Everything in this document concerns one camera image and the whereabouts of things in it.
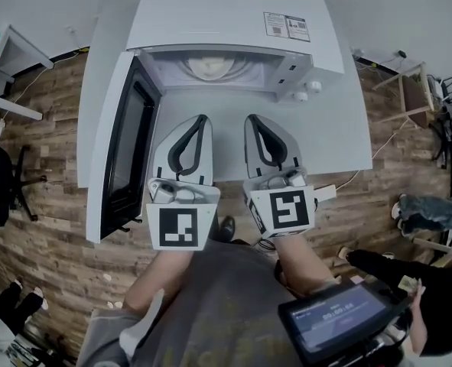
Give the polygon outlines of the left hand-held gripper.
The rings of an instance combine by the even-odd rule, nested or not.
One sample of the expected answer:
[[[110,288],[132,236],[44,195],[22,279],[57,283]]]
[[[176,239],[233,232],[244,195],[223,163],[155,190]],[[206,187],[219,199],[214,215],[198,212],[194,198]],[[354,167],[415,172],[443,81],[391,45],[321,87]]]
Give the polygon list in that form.
[[[153,249],[202,251],[220,199],[219,189],[207,186],[213,184],[213,129],[205,115],[180,123],[159,143],[154,175],[160,178],[149,180],[146,204]]]

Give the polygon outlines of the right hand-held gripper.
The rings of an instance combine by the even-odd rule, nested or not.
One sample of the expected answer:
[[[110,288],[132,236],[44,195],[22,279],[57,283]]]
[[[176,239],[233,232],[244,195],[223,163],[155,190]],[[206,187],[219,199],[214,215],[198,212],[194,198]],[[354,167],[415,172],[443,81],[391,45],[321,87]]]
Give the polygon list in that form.
[[[251,179],[242,188],[261,237],[272,239],[312,229],[314,187],[307,183],[305,169],[289,168],[302,165],[295,138],[276,122],[256,114],[246,118],[244,133]]]

